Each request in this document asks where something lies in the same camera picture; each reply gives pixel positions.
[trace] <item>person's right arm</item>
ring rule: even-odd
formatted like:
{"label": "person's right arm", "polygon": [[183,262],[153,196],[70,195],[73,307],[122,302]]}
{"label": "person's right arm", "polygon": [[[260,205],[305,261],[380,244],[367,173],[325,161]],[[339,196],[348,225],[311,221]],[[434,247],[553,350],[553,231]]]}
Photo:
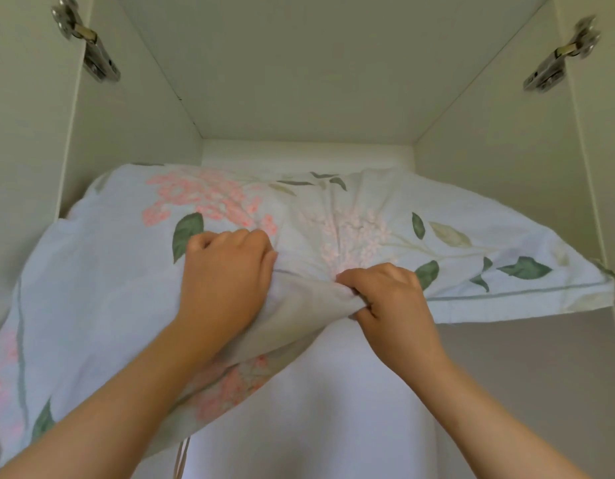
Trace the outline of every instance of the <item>person's right arm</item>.
{"label": "person's right arm", "polygon": [[350,269],[337,281],[366,299],[355,316],[369,345],[419,396],[479,479],[589,479],[449,359],[415,273],[381,264]]}

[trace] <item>bedding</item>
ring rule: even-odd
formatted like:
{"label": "bedding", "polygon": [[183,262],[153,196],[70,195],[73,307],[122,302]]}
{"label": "bedding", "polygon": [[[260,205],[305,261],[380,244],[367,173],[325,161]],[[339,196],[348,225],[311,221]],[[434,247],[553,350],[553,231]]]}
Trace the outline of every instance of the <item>bedding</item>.
{"label": "bedding", "polygon": [[280,253],[248,330],[198,371],[148,455],[261,388],[329,323],[364,306],[334,277],[415,271],[439,323],[613,304],[611,277],[505,206],[403,170],[236,174],[125,165],[98,178],[29,257],[0,330],[1,463],[128,363],[176,312],[190,236],[263,229]]}

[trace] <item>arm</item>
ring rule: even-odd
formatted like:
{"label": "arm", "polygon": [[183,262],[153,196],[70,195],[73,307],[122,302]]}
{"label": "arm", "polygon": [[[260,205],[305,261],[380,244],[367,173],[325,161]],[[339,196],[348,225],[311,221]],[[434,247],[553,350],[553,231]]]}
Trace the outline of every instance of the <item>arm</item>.
{"label": "arm", "polygon": [[130,477],[194,372],[261,309],[275,259],[262,231],[192,237],[176,318],[126,368],[0,469],[0,479]]}
{"label": "arm", "polygon": [[419,396],[479,479],[589,479],[451,362],[416,274],[381,264],[345,271],[337,281],[366,298],[356,318],[370,346]]}

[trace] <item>metal hinge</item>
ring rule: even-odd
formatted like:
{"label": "metal hinge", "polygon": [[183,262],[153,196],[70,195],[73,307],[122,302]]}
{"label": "metal hinge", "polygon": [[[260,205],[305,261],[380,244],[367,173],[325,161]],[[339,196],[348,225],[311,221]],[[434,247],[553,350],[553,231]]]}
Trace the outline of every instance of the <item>metal hinge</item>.
{"label": "metal hinge", "polygon": [[523,82],[525,90],[546,92],[565,78],[565,59],[580,55],[583,59],[591,53],[600,40],[600,31],[593,28],[595,15],[586,16],[575,24],[575,35],[567,45],[558,47]]}
{"label": "metal hinge", "polygon": [[121,79],[121,72],[106,52],[97,32],[83,26],[79,16],[79,5],[76,0],[59,0],[59,5],[53,6],[50,11],[59,26],[59,31],[66,39],[71,37],[86,40],[86,53],[83,64],[93,77],[99,82]]}

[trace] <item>person's left hand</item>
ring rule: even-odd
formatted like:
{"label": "person's left hand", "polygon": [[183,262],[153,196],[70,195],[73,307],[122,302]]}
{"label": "person's left hand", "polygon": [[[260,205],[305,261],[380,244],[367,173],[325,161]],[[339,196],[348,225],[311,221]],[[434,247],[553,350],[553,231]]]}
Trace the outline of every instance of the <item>person's left hand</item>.
{"label": "person's left hand", "polygon": [[175,322],[184,326],[193,343],[218,352],[260,311],[277,255],[261,230],[191,237]]}

